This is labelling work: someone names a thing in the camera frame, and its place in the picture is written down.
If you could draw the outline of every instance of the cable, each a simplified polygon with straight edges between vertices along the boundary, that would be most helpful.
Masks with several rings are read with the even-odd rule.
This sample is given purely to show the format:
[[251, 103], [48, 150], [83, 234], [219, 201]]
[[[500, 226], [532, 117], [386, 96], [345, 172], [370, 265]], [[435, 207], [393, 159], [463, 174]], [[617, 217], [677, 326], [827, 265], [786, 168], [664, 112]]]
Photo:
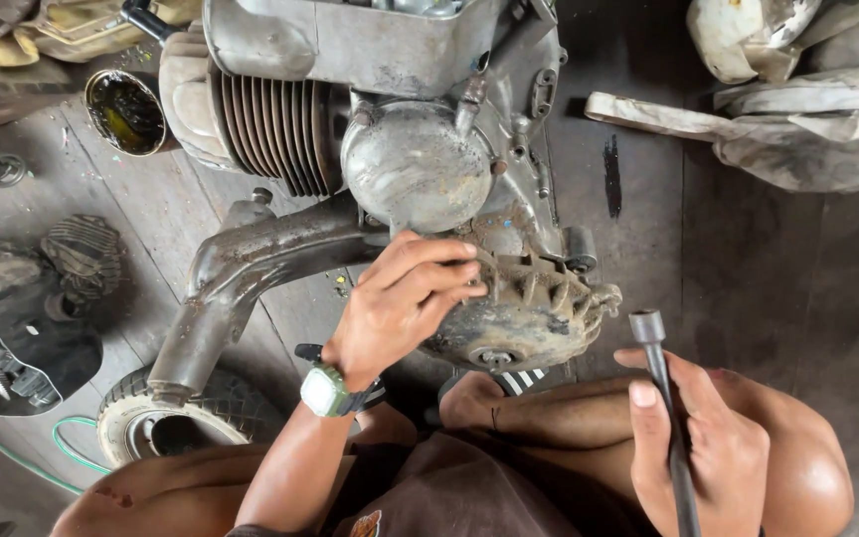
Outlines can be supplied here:
[[43, 478], [43, 479], [51, 482], [53, 484], [56, 484], [56, 485], [64, 488], [68, 492], [73, 492], [73, 493], [78, 494], [78, 495], [81, 495], [81, 493], [84, 492], [82, 489], [78, 488], [77, 486], [74, 486], [73, 484], [70, 484], [67, 482], [63, 482], [62, 480], [54, 477], [52, 474], [46, 472], [45, 470], [42, 470], [41, 468], [39, 468], [35, 464], [32, 464], [31, 462], [25, 460], [24, 458], [19, 457], [14, 452], [12, 452], [10, 449], [8, 449], [6, 446], [2, 446], [0, 444], [0, 451], [2, 452], [3, 455], [11, 458], [15, 462], [17, 462], [20, 466], [29, 470], [31, 473], [35, 474], [36, 476], [38, 476], [40, 478]]
[[65, 438], [58, 433], [58, 427], [63, 423], [83, 423], [85, 425], [90, 425], [92, 427], [97, 427], [97, 423], [90, 418], [82, 418], [80, 416], [72, 416], [70, 418], [64, 418], [55, 423], [54, 427], [52, 427], [52, 440], [55, 441], [55, 444], [58, 445], [58, 449], [61, 449], [65, 455], [71, 457], [75, 462], [82, 464], [83, 466], [88, 466], [92, 470], [98, 470], [101, 473], [107, 475], [112, 473], [108, 468], [98, 464], [94, 460], [91, 460], [89, 457], [85, 457], [81, 453], [78, 453], [72, 446], [65, 441]]

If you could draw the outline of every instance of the paint splatter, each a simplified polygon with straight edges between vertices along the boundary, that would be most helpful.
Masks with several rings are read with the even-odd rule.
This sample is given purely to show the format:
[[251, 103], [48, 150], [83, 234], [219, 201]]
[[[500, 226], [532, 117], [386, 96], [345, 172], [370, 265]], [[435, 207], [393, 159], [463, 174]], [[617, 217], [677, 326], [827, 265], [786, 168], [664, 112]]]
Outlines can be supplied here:
[[617, 220], [621, 214], [621, 172], [618, 170], [618, 140], [615, 135], [612, 135], [611, 144], [605, 142], [602, 160], [605, 163], [605, 199], [609, 216]]

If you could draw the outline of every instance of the wheel rim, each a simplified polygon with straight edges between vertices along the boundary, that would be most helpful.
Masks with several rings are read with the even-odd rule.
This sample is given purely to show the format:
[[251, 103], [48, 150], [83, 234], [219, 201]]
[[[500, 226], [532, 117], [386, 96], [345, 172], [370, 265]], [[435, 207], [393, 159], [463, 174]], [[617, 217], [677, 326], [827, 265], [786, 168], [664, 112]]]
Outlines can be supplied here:
[[125, 428], [125, 446], [132, 460], [181, 455], [197, 449], [235, 444], [235, 439], [216, 427], [168, 410], [139, 414]]

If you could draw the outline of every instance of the t-handle wrench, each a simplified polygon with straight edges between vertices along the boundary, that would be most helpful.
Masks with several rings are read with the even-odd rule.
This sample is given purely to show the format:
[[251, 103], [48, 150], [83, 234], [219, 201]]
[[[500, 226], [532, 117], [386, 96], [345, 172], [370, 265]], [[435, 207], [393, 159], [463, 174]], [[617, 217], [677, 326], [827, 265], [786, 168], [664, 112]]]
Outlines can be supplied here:
[[662, 352], [662, 341], [665, 338], [662, 313], [658, 310], [636, 311], [628, 315], [628, 321], [632, 325], [632, 335], [635, 336], [635, 340], [645, 348], [648, 371], [652, 374], [652, 382], [662, 392], [662, 399], [668, 409], [668, 418], [671, 420], [668, 468], [671, 470], [672, 488], [675, 491], [678, 533], [680, 537], [701, 537], [698, 510], [695, 508], [695, 487], [691, 482], [691, 469], [688, 467], [685, 435], [682, 434], [682, 424], [672, 404], [668, 367], [665, 365], [665, 355]]

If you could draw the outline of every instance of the watch strap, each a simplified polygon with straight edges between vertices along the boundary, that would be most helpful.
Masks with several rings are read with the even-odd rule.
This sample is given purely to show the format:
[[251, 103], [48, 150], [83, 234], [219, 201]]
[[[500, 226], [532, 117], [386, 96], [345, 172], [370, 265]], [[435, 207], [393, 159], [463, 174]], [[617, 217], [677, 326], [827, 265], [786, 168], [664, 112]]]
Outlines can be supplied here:
[[[322, 358], [323, 352], [323, 345], [315, 345], [313, 343], [301, 343], [294, 347], [294, 356], [303, 358], [314, 365], [322, 364], [324, 362], [324, 359]], [[348, 393], [346, 398], [344, 398], [340, 405], [337, 406], [337, 416], [346, 416], [351, 412], [362, 410], [364, 404], [366, 404], [366, 399], [369, 397], [370, 392], [373, 391], [373, 386], [376, 385], [376, 383], [377, 382], [374, 381], [363, 392]]]

